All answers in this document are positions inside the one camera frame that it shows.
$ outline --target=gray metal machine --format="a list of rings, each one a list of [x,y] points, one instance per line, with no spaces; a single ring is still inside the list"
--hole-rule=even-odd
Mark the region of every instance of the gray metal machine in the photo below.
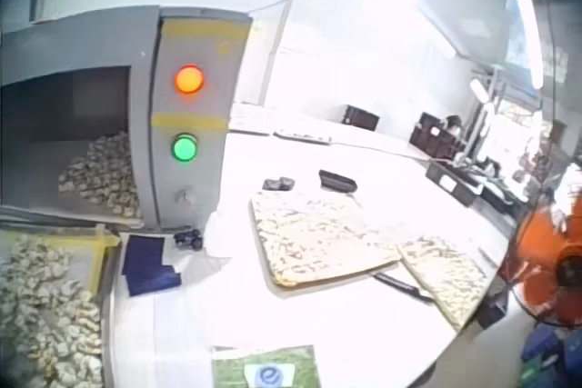
[[[118,186],[107,185],[107,175],[65,193],[59,175],[72,162],[84,167],[79,157],[99,147],[98,138],[128,132],[131,189],[141,209],[130,222],[204,228],[220,195],[250,25],[248,15],[234,12],[135,6],[3,35],[4,209],[123,222],[118,211],[79,195],[111,196]]]

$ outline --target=red indicator light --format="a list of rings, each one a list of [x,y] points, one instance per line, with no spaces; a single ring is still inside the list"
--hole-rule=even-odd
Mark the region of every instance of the red indicator light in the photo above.
[[[202,85],[204,85],[204,75],[202,70],[195,65],[185,65],[176,73],[175,83],[176,90],[180,93],[192,95],[200,91]]]

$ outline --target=black handle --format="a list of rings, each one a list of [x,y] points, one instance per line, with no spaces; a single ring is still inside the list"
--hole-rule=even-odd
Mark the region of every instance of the black handle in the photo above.
[[[432,297],[422,294],[421,291],[415,286],[405,284],[404,282],[401,282],[392,276],[388,276],[387,274],[384,273],[376,273],[373,275],[373,277],[382,284],[390,285],[393,288],[396,288],[397,290],[402,291],[403,293],[415,297],[418,300],[422,300],[423,302],[428,303],[434,302],[434,299]]]

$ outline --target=blue towel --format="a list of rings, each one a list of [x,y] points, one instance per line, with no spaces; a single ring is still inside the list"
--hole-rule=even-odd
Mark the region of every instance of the blue towel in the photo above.
[[[172,265],[162,265],[164,238],[130,235],[122,274],[130,296],[166,290],[182,284]]]
[[[171,265],[160,265],[157,269],[146,273],[128,274],[125,279],[131,297],[167,290],[182,284],[182,276],[176,273]]]
[[[164,238],[130,235],[125,249],[123,275],[156,269],[162,265]]]

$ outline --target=white table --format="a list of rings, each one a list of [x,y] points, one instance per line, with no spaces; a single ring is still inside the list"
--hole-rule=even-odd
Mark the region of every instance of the white table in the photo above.
[[[270,282],[249,198],[267,177],[292,177],[296,190],[318,189],[322,168],[356,179],[356,199],[378,220],[414,217],[414,226],[471,233],[476,241],[467,251],[493,277],[477,244],[500,262],[506,239],[427,180],[414,161],[350,146],[230,134],[221,201],[205,239],[208,253],[221,258],[178,252],[168,237],[165,262],[183,273],[181,287],[129,298],[125,280],[118,280],[117,388],[211,388],[214,345],[313,344],[324,388],[405,388],[437,359],[457,333],[434,305],[367,275],[291,292]],[[414,282],[402,266],[390,273]]]

